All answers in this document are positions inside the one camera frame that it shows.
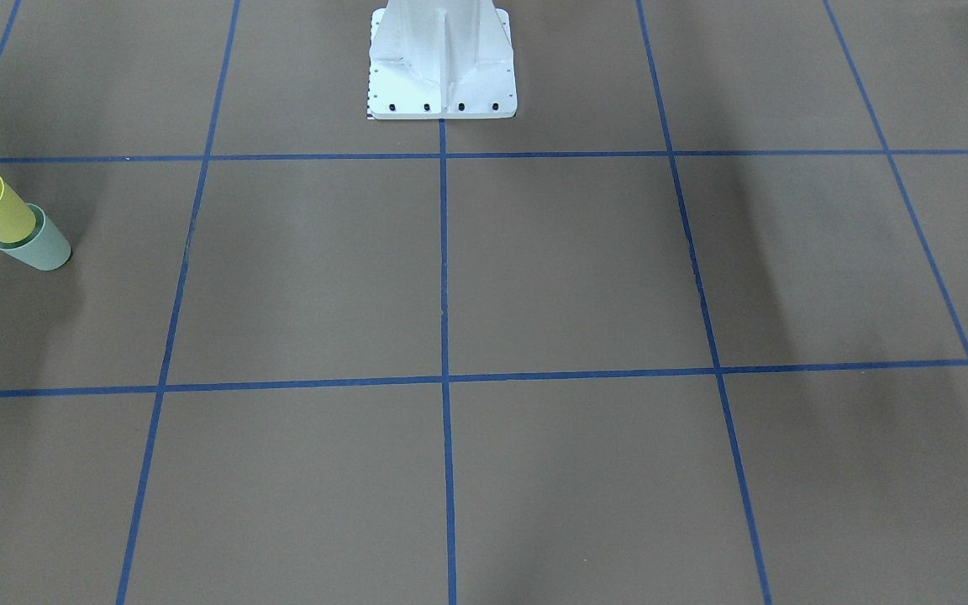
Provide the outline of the green plastic cup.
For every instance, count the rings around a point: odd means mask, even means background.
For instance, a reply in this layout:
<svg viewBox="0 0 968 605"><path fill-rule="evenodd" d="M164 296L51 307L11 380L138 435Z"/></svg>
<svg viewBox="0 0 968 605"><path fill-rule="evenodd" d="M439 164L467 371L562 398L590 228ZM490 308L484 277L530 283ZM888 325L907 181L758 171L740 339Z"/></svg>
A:
<svg viewBox="0 0 968 605"><path fill-rule="evenodd" d="M47 218L43 209L32 203L27 203L27 206L37 219L34 230L23 240L12 244L0 241L0 252L37 271L56 271L68 263L73 252L72 245L54 222Z"/></svg>

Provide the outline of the brown paper table mat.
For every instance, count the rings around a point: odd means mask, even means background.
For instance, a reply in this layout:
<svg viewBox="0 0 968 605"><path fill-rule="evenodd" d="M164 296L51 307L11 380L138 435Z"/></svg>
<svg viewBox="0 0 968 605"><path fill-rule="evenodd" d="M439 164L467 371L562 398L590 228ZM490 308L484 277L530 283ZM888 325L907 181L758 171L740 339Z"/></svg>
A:
<svg viewBox="0 0 968 605"><path fill-rule="evenodd" d="M0 1L0 604L968 604L968 1Z"/></svg>

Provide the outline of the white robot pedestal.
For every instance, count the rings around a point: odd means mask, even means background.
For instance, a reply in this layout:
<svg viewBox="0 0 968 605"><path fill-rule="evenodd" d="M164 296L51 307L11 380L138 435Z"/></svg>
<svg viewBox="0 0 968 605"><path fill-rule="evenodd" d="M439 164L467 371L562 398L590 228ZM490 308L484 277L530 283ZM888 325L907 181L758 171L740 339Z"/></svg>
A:
<svg viewBox="0 0 968 605"><path fill-rule="evenodd" d="M518 113L510 15L492 1L388 1L370 23L368 118Z"/></svg>

